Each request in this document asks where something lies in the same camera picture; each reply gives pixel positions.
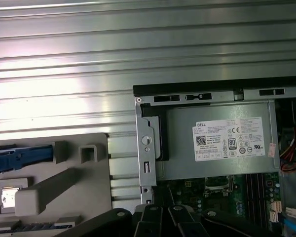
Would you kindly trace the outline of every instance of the blue plastic clip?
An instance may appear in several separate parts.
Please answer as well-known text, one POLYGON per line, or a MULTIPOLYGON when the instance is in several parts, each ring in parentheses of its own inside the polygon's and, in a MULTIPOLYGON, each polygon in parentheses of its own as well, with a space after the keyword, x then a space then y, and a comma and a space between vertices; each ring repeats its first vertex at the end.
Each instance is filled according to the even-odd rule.
POLYGON ((53 146, 14 148, 0 151, 0 172, 53 159, 53 146))

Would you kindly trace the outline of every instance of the slot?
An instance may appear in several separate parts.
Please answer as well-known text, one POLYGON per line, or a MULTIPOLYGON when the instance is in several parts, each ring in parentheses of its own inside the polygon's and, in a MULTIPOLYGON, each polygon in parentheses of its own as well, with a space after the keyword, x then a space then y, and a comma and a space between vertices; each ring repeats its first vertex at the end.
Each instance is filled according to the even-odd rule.
POLYGON ((212 94, 211 93, 204 93, 204 94, 198 94, 198 95, 186 95, 185 99, 186 100, 195 100, 195 99, 199 99, 199 100, 211 100, 212 94))
POLYGON ((284 89, 276 89, 275 94, 276 95, 285 95, 285 90, 284 89))
POLYGON ((144 173, 145 174, 150 173, 150 162, 149 161, 144 162, 144 173))
POLYGON ((260 96, 274 95, 274 90, 260 90, 260 96))
POLYGON ((154 96, 154 102, 168 102, 168 101, 179 101, 179 95, 163 95, 163 96, 154 96))
POLYGON ((198 95, 199 100, 211 100, 212 98, 213 97, 212 97, 211 93, 205 93, 205 94, 199 94, 198 95))

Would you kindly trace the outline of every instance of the corrugated metal panel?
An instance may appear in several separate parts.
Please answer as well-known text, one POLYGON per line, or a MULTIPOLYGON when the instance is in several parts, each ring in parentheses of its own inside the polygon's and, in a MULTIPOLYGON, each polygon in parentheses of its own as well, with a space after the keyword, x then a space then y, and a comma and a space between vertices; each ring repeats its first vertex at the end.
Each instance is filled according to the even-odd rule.
POLYGON ((134 84, 296 76, 296 1, 0 1, 0 139, 105 132, 139 203, 134 84))

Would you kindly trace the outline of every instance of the power supply label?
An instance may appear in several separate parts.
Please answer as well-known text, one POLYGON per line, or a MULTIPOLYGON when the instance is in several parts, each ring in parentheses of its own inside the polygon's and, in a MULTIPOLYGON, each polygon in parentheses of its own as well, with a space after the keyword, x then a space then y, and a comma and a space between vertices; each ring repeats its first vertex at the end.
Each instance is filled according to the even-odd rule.
POLYGON ((265 155, 261 117, 197 122, 193 140, 196 161, 265 155))

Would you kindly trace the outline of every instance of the white connector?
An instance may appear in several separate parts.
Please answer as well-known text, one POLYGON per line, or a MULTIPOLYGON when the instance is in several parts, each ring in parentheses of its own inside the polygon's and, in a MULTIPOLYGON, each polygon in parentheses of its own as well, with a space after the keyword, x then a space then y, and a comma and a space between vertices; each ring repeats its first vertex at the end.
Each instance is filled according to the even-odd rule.
POLYGON ((286 207, 285 212, 288 216, 296 218, 296 209, 286 207))
POLYGON ((270 211, 270 221, 272 223, 278 222, 278 213, 276 211, 273 211, 273 210, 270 211))
POLYGON ((271 208, 273 211, 277 213, 282 212, 282 202, 281 201, 272 202, 271 208))

